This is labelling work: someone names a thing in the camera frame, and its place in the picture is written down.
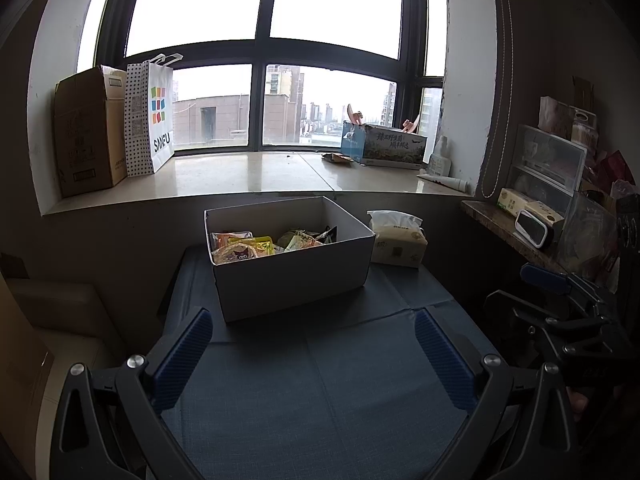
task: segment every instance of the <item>dark blue table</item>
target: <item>dark blue table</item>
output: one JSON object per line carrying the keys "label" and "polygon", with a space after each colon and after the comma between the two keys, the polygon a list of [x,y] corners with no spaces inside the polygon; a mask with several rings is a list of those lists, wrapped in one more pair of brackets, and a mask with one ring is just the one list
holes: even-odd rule
{"label": "dark blue table", "polygon": [[495,352],[424,267],[372,265],[358,290],[226,325],[207,250],[189,248],[164,332],[204,306],[213,336],[162,417],[207,479],[421,478],[466,418],[415,339],[428,305]]}

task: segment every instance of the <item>white bottle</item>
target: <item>white bottle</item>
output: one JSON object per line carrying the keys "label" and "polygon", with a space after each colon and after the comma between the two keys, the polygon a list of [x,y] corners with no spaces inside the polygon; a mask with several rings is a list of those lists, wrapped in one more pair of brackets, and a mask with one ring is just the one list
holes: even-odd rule
{"label": "white bottle", "polygon": [[451,160],[447,155],[447,137],[440,136],[433,153],[431,153],[431,158],[427,165],[427,173],[438,176],[449,176]]}

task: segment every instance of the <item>bag handle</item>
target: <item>bag handle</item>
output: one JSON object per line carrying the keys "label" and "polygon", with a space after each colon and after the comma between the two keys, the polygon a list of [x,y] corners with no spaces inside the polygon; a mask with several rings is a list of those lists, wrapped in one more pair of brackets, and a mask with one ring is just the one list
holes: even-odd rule
{"label": "bag handle", "polygon": [[162,64],[162,66],[169,66],[171,65],[171,63],[175,62],[175,61],[180,61],[182,59],[182,54],[171,54],[170,56],[166,56],[164,58],[164,63]]}
{"label": "bag handle", "polygon": [[166,59],[166,56],[164,54],[158,54],[157,56],[153,57],[152,59],[149,60],[149,63],[156,63],[158,65],[164,63],[164,60]]}

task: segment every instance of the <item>sky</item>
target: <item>sky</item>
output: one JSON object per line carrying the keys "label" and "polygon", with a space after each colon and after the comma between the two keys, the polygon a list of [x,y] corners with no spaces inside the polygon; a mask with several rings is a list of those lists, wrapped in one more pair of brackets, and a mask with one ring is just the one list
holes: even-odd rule
{"label": "sky", "polygon": [[[105,0],[92,0],[87,15],[78,68],[92,64]],[[126,54],[173,44],[240,40],[255,37],[260,0],[137,0]],[[271,35],[335,43],[382,56],[398,57],[402,0],[275,0]],[[429,0],[430,51],[427,75],[443,75],[446,53],[446,0]],[[389,83],[384,80],[303,67],[303,103],[329,103],[334,117],[352,103],[365,117],[379,117]],[[248,94],[251,66],[211,66],[174,71],[179,95],[190,99]]]}

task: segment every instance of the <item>shopping bag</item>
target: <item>shopping bag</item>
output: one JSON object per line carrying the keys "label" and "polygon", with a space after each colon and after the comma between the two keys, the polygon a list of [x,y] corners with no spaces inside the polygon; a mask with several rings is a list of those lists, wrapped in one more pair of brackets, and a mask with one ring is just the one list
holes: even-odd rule
{"label": "shopping bag", "polygon": [[124,141],[127,176],[155,173],[174,154],[173,80],[180,54],[127,66]]}

